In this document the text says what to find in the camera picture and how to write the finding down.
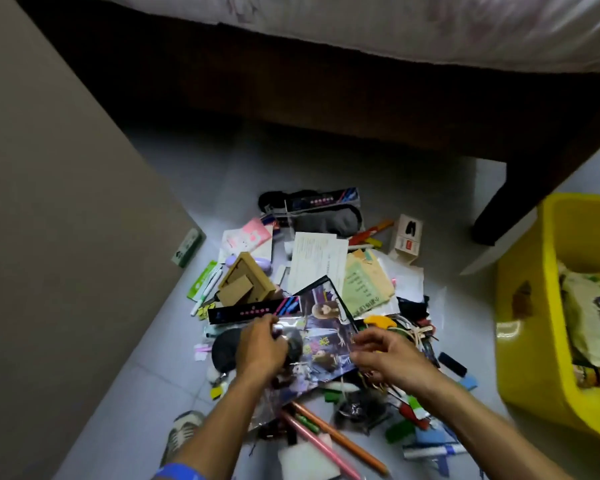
bed frame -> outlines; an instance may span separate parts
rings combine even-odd
[[[191,108],[507,164],[472,228],[494,244],[600,148],[600,74],[410,63],[147,15],[19,0],[109,112]]]

small white box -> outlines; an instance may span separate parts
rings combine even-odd
[[[422,221],[413,217],[400,215],[397,224],[393,226],[392,249],[389,256],[412,263],[420,254],[420,239],[422,237]]]

mattress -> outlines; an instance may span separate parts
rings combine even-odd
[[[408,61],[600,72],[600,0],[112,1]]]

bed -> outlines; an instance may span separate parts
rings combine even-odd
[[[483,244],[600,148],[600,0],[112,1],[20,0],[109,112],[197,108],[506,162],[472,227]]]

yellow container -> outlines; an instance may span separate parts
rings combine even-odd
[[[600,388],[579,389],[571,366],[557,260],[600,273],[600,196],[553,194],[498,261],[496,361],[506,403],[600,435]]]

